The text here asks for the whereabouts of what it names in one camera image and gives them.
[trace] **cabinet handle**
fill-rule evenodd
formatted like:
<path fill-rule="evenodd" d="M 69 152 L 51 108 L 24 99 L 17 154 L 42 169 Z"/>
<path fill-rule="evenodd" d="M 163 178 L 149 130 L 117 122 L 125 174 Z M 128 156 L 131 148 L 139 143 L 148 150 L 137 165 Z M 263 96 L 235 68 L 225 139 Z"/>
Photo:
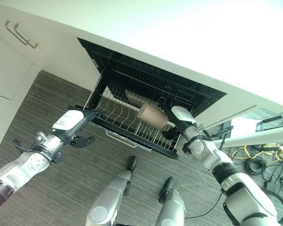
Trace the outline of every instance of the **cabinet handle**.
<path fill-rule="evenodd" d="M 28 44 L 27 41 L 24 39 L 24 40 L 25 40 L 25 42 L 24 42 L 24 41 L 21 40 L 18 36 L 16 36 L 16 34 L 13 33 L 13 31 L 12 31 L 11 29 L 8 28 L 8 24 L 9 24 L 9 20 L 7 20 L 7 21 L 5 22 L 5 24 L 4 24 L 5 28 L 6 28 L 12 35 L 14 35 L 20 42 L 22 42 L 22 44 L 27 45 L 27 44 Z"/>
<path fill-rule="evenodd" d="M 32 48 L 37 48 L 37 46 L 39 45 L 38 43 L 36 43 L 34 46 L 32 44 L 30 44 L 30 40 L 26 40 L 25 37 L 23 37 L 23 35 L 21 35 L 18 31 L 17 31 L 17 28 L 18 28 L 19 24 L 15 24 L 14 26 L 14 31 L 17 33 L 17 35 L 19 35 L 22 39 L 24 39 L 28 45 L 30 45 L 30 47 Z"/>
<path fill-rule="evenodd" d="M 30 47 L 32 47 L 32 48 L 37 48 L 37 46 L 39 45 L 38 43 L 36 43 L 34 46 L 30 43 L 30 40 L 27 40 L 23 35 L 21 35 L 20 33 L 19 33 L 19 31 L 17 31 L 17 28 L 19 27 L 19 24 L 15 24 L 15 26 L 14 26 L 14 31 L 15 31 L 15 33 L 18 35 L 18 36 L 20 36 L 20 38 L 11 30 L 11 29 L 9 29 L 9 27 L 8 27 L 8 24 L 9 24 L 9 20 L 7 20 L 6 22 L 5 22 L 5 24 L 4 24 L 4 26 L 5 26 L 5 28 L 12 34 L 12 35 L 14 35 L 20 42 L 22 42 L 22 44 L 24 44 L 24 45 L 29 45 Z"/>

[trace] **metal drawer handle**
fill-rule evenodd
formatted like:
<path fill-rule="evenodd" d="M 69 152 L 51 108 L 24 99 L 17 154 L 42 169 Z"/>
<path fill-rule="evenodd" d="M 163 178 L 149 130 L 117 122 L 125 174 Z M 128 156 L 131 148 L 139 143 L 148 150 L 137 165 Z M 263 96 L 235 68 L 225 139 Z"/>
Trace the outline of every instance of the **metal drawer handle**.
<path fill-rule="evenodd" d="M 129 140 L 125 140 L 125 139 L 122 139 L 120 136 L 118 136 L 117 134 L 114 134 L 114 133 L 111 133 L 109 131 L 106 131 L 106 135 L 112 139 L 115 139 L 125 145 L 128 145 L 129 147 L 133 147 L 133 148 L 136 148 L 137 145 L 136 144 L 133 144 L 131 143 Z"/>
<path fill-rule="evenodd" d="M 20 39 L 11 29 L 9 29 L 8 27 L 8 24 L 9 24 L 9 20 L 7 20 L 4 24 L 5 28 L 12 34 L 14 35 L 20 42 L 22 42 L 22 44 L 24 45 L 29 45 L 30 47 L 32 48 L 37 48 L 37 46 L 39 45 L 38 43 L 36 43 L 34 46 L 30 43 L 30 40 L 26 40 L 25 37 L 23 37 L 23 35 L 21 35 L 18 31 L 17 31 L 17 28 L 19 27 L 19 24 L 15 24 L 14 26 L 14 31 L 16 32 L 17 35 L 19 35 L 22 39 Z"/>
<path fill-rule="evenodd" d="M 13 33 L 13 31 L 11 29 L 8 28 L 8 24 L 9 24 L 9 20 L 7 20 L 4 24 L 5 28 L 12 34 L 14 35 L 20 42 L 22 42 L 24 45 L 27 45 L 27 41 L 25 40 L 25 42 L 23 40 L 21 40 L 18 36 L 16 36 L 15 33 Z"/>
<path fill-rule="evenodd" d="M 30 40 L 26 40 L 25 37 L 23 37 L 23 35 L 21 35 L 18 31 L 17 31 L 17 28 L 18 28 L 19 24 L 15 24 L 14 26 L 14 31 L 17 33 L 17 35 L 19 35 L 22 39 L 24 39 L 28 45 L 30 45 L 30 47 L 32 48 L 37 48 L 37 46 L 39 45 L 38 43 L 36 43 L 34 46 L 32 44 L 30 44 Z"/>

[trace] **dishwasher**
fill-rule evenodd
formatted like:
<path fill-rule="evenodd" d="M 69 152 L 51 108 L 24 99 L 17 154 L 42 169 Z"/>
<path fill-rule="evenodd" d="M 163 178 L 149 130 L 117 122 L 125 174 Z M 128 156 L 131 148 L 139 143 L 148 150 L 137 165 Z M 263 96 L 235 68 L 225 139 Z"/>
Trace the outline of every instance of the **dishwasher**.
<path fill-rule="evenodd" d="M 167 140 L 162 131 L 174 124 L 167 122 L 156 129 L 137 118 L 144 103 L 182 106 L 196 117 L 225 93 L 191 81 L 174 73 L 136 60 L 111 49 L 78 38 L 100 72 L 100 78 L 87 103 L 87 108 L 103 110 L 92 125 L 132 148 L 155 150 L 178 158 L 176 145 L 180 137 Z"/>

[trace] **robot leg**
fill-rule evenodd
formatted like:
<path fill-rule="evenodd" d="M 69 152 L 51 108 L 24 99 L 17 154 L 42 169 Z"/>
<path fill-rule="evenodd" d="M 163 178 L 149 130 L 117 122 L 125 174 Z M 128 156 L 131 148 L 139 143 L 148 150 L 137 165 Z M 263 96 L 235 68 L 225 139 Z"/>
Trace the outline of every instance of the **robot leg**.
<path fill-rule="evenodd" d="M 121 205 L 123 195 L 128 194 L 132 171 L 136 166 L 135 156 L 130 157 L 127 170 L 115 178 L 99 195 L 91 207 L 86 226 L 112 226 Z"/>
<path fill-rule="evenodd" d="M 163 203 L 156 226 L 183 226 L 185 206 L 179 193 L 173 190 L 176 180 L 169 178 L 159 194 L 159 202 Z"/>

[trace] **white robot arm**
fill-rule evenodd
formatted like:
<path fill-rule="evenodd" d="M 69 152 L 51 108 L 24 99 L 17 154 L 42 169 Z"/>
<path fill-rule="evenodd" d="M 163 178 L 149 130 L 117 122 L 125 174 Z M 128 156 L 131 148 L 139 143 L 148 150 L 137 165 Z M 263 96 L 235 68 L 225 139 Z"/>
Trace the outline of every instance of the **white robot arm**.
<path fill-rule="evenodd" d="M 240 173 L 233 161 L 197 130 L 195 119 L 183 107 L 161 107 L 175 124 L 176 132 L 188 141 L 184 152 L 192 153 L 212 172 L 226 196 L 224 210 L 237 226 L 276 226 L 277 212 L 258 185 Z"/>
<path fill-rule="evenodd" d="M 23 153 L 0 169 L 0 206 L 34 175 L 46 170 L 50 163 L 60 163 L 63 145 L 83 148 L 91 144 L 94 137 L 78 137 L 76 133 L 99 114 L 100 111 L 70 110 L 53 125 L 51 134 L 46 136 L 39 132 L 31 148 L 23 148 L 14 141 L 15 147 Z"/>

